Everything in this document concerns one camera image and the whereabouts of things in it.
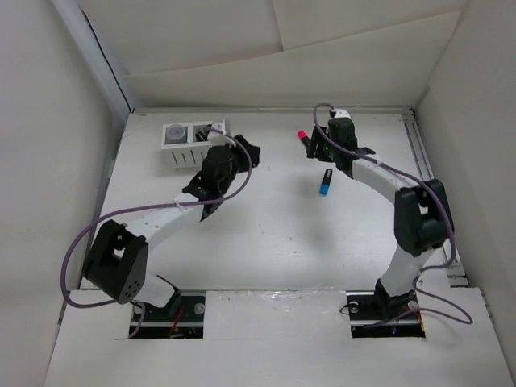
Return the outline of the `pink highlighter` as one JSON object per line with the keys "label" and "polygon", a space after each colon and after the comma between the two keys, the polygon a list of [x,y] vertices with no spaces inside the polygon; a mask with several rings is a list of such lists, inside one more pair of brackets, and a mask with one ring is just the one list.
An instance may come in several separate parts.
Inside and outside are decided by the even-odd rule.
{"label": "pink highlighter", "polygon": [[310,146],[310,137],[304,131],[298,131],[297,136],[305,148]]}

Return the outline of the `clear jar of pins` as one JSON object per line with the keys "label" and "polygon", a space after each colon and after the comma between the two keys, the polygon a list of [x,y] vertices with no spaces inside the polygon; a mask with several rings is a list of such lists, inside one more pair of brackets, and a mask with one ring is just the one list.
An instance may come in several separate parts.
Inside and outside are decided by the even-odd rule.
{"label": "clear jar of pins", "polygon": [[188,129],[180,124],[173,124],[165,129],[166,144],[185,144],[188,140]]}

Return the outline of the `blue highlighter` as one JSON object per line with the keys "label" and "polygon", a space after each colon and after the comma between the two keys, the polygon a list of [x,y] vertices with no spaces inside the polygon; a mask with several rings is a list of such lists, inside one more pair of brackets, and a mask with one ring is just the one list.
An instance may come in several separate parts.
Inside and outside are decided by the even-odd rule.
{"label": "blue highlighter", "polygon": [[323,174],[323,177],[322,177],[321,184],[319,186],[319,194],[320,195],[327,196],[327,194],[329,192],[330,185],[331,185],[332,175],[333,175],[333,170],[332,169],[326,169],[325,170],[325,172]]}

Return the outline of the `orange highlighter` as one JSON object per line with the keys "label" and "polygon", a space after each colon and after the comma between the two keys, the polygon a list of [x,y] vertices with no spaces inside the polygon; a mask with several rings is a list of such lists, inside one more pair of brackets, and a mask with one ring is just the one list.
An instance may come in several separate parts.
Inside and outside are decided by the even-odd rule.
{"label": "orange highlighter", "polygon": [[194,136],[197,142],[206,142],[208,140],[207,132],[204,128],[195,131]]}

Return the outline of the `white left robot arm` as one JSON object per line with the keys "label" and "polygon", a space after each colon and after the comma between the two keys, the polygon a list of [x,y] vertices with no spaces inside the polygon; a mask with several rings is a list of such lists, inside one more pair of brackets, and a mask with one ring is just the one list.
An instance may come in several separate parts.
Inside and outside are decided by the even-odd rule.
{"label": "white left robot arm", "polygon": [[114,302],[142,302],[168,320],[179,312],[181,291],[161,276],[148,273],[153,248],[184,227],[209,218],[230,196],[239,173],[250,173],[260,163],[261,149],[236,135],[212,146],[201,170],[173,202],[127,223],[104,222],[85,259],[84,278]]}

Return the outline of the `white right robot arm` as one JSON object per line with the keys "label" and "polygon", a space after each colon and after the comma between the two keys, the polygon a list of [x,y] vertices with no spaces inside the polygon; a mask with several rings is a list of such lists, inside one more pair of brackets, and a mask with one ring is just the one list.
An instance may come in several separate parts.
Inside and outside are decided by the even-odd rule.
{"label": "white right robot arm", "polygon": [[361,147],[355,124],[348,115],[319,123],[306,143],[306,157],[329,162],[353,181],[368,186],[393,205],[396,250],[385,273],[377,280],[372,307],[389,318],[414,295],[414,283],[435,250],[453,236],[451,211],[441,181],[422,181],[374,157]]}

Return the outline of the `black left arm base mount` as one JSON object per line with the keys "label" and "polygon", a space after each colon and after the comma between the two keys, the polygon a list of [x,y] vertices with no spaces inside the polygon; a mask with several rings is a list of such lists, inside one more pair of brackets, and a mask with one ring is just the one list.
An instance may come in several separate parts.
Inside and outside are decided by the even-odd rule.
{"label": "black left arm base mount", "polygon": [[202,339],[206,291],[183,291],[171,311],[145,304],[134,305],[129,325],[130,339]]}

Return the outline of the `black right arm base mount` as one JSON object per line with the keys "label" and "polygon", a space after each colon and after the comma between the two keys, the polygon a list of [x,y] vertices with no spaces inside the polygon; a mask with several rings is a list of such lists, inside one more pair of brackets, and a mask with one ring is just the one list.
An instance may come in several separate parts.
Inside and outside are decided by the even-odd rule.
{"label": "black right arm base mount", "polygon": [[346,292],[346,302],[339,312],[349,317],[353,339],[425,338],[426,334],[413,290],[390,297],[380,281],[375,289]]}

